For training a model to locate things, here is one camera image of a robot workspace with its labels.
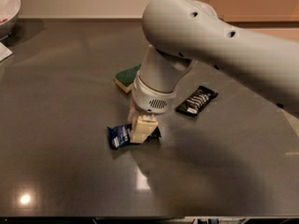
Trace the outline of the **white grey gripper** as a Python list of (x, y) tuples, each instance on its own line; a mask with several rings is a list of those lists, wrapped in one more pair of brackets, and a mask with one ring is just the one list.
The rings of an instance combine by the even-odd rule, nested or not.
[(130, 100), (128, 114), (128, 122), (132, 124), (131, 143), (144, 143), (158, 127), (154, 115), (139, 114), (137, 109), (156, 115), (163, 114), (170, 108), (176, 95), (177, 91), (155, 91), (141, 80), (140, 75), (136, 75), (132, 88), (133, 100)]

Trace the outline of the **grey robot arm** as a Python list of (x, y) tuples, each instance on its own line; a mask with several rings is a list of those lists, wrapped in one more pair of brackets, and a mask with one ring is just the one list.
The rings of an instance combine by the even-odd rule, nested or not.
[(195, 0), (152, 0), (142, 16), (149, 46), (132, 87), (130, 141), (142, 143), (177, 94), (178, 81), (199, 61), (278, 105), (299, 113), (299, 44), (230, 25)]

